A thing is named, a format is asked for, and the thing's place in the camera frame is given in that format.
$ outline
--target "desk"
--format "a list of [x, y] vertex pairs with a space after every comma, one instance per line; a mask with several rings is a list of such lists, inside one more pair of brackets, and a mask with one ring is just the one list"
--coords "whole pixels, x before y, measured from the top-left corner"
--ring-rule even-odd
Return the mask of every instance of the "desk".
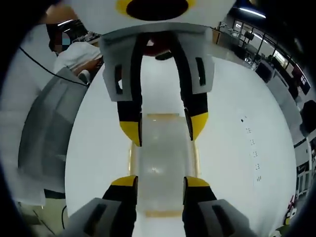
[[[256, 233], [267, 236], [282, 224], [295, 194], [291, 134], [276, 100], [254, 71], [218, 58], [214, 62], [209, 119], [196, 141], [199, 176], [209, 182], [217, 198], [228, 200], [248, 217]], [[119, 127], [116, 103], [107, 94], [103, 69], [85, 95], [70, 137], [65, 177], [69, 215], [94, 197], [102, 197], [113, 180], [129, 173], [131, 142]], [[141, 75], [143, 110], [182, 116], [174, 60], [159, 62], [144, 57]], [[159, 97], [158, 102], [151, 100], [162, 84], [177, 92]], [[168, 101], [173, 103], [163, 107]], [[175, 228], [174, 236], [184, 236], [182, 227], [181, 217], [160, 221], [138, 215], [135, 232], [146, 236], [144, 233], [149, 231], [156, 236]]]

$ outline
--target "black cable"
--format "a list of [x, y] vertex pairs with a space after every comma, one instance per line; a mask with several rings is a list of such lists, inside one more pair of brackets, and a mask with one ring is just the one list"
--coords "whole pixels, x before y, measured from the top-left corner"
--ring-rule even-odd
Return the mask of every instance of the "black cable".
[[64, 211], [66, 209], [67, 205], [64, 206], [63, 210], [61, 211], [61, 224], [63, 225], [63, 228], [65, 229], [65, 224], [64, 224]]
[[59, 75], [56, 75], [55, 73], [52, 73], [50, 70], [48, 70], [48, 69], [47, 69], [46, 67], [44, 67], [42, 64], [40, 64], [38, 61], [36, 61], [31, 55], [29, 55], [23, 48], [21, 48], [21, 47], [19, 47], [19, 48], [20, 48], [20, 50], [22, 50], [22, 52], [23, 52], [26, 56], [28, 56], [33, 62], [35, 62], [37, 65], [39, 65], [41, 68], [43, 68], [45, 71], [47, 71], [48, 73], [52, 74], [53, 76], [58, 77], [58, 78], [61, 78], [61, 79], [64, 79], [64, 80], [69, 81], [69, 82], [72, 82], [72, 83], [74, 83], [74, 84], [79, 84], [79, 85], [87, 86], [87, 85], [82, 84], [82, 83], [80, 83], [80, 82], [72, 81], [72, 80], [69, 80], [69, 79], [67, 79], [67, 78], [64, 78], [64, 77], [61, 77], [61, 76], [59, 76]]
[[37, 216], [37, 218], [39, 219], [39, 221], [41, 221], [43, 223], [43, 225], [45, 225], [45, 227], [53, 234], [55, 235], [55, 233], [50, 229], [50, 227], [47, 226], [47, 224], [40, 219], [40, 217], [38, 216], [38, 214], [33, 210], [33, 212], [35, 213], [35, 215]]

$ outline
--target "person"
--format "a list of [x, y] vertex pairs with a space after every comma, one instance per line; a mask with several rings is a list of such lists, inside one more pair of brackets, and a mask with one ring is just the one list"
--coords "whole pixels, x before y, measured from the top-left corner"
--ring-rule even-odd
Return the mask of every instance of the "person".
[[64, 67], [68, 67], [76, 76], [84, 70], [94, 73], [102, 65], [102, 55], [98, 47], [87, 42], [71, 43], [69, 36], [59, 29], [55, 29], [55, 33], [50, 35], [49, 48], [57, 55], [53, 69], [55, 74]]

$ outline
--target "white shirt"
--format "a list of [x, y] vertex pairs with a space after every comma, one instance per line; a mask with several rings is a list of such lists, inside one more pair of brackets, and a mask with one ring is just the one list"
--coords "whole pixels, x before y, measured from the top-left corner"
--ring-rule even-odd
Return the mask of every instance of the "white shirt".
[[75, 70], [87, 62], [101, 57], [98, 47], [87, 42], [72, 43], [67, 50], [58, 55], [54, 64], [54, 73], [58, 73], [64, 67]]

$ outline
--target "black circular hole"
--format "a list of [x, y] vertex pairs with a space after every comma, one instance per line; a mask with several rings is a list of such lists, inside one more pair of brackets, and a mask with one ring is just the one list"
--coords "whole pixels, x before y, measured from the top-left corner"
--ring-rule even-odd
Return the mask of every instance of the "black circular hole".
[[188, 7], [186, 0], [133, 0], [126, 12], [139, 20], [163, 21], [181, 16]]

